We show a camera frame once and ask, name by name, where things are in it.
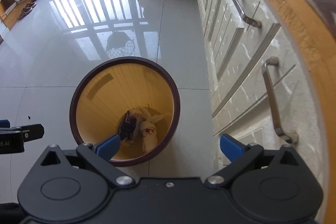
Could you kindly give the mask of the dark snack wrapper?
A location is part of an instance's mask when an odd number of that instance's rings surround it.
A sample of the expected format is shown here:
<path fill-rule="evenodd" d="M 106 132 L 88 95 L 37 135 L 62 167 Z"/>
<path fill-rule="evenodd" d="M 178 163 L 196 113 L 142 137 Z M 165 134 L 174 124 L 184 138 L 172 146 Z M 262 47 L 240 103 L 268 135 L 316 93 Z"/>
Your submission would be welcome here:
<path fill-rule="evenodd" d="M 120 140 L 133 143 L 139 132 L 141 122 L 142 112 L 139 109 L 128 110 L 118 126 Z"/>

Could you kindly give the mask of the pair of slippers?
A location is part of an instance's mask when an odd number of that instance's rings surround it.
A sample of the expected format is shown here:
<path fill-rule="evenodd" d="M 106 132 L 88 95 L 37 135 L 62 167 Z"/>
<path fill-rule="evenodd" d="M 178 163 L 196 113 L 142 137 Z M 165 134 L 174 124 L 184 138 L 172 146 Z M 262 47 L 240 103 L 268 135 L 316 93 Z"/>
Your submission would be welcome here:
<path fill-rule="evenodd" d="M 33 8 L 36 6 L 37 4 L 35 2 L 31 2 L 31 3 L 27 3 L 21 10 L 21 13 L 18 17 L 19 20 L 23 19 L 25 16 L 27 16 L 29 13 L 32 12 Z"/>

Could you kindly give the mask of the white plastic bag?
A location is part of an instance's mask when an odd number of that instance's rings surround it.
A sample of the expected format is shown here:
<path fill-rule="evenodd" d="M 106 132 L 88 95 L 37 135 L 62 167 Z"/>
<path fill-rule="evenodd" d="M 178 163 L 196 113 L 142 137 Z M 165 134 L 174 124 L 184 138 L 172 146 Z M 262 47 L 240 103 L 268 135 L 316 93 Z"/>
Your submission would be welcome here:
<path fill-rule="evenodd" d="M 142 150 L 144 154 L 147 154 L 158 145 L 157 128 L 156 124 L 163 120 L 164 115 L 151 115 L 150 112 L 140 106 L 131 110 L 131 114 L 136 114 L 141 118 L 139 124 L 139 131 L 142 133 Z"/>

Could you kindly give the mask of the white cabinet with drawers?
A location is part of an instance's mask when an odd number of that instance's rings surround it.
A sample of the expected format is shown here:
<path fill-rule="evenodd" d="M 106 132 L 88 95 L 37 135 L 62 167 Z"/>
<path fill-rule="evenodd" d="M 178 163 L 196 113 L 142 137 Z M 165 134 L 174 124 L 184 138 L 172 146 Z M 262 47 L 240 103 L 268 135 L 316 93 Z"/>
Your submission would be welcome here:
<path fill-rule="evenodd" d="M 213 135 L 266 149 L 287 145 L 273 128 L 261 67 L 268 71 L 281 125 L 323 188 L 316 221 L 335 223 L 335 36 L 306 0 L 238 0 L 261 28 L 243 22 L 232 0 L 197 0 L 210 83 Z"/>

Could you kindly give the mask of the yellow round trash bin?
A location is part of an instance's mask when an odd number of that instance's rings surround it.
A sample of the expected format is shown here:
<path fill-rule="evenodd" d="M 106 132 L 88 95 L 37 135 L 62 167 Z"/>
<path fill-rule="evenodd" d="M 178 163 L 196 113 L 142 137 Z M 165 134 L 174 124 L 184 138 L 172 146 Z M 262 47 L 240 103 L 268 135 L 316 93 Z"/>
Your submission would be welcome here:
<path fill-rule="evenodd" d="M 70 128 L 77 144 L 96 144 L 116 135 L 127 111 L 145 108 L 163 115 L 155 125 L 158 145 L 142 150 L 142 135 L 122 146 L 110 160 L 118 167 L 134 166 L 159 155 L 173 138 L 181 113 L 178 88 L 159 64 L 142 57 L 119 57 L 92 69 L 78 84 L 70 105 Z"/>

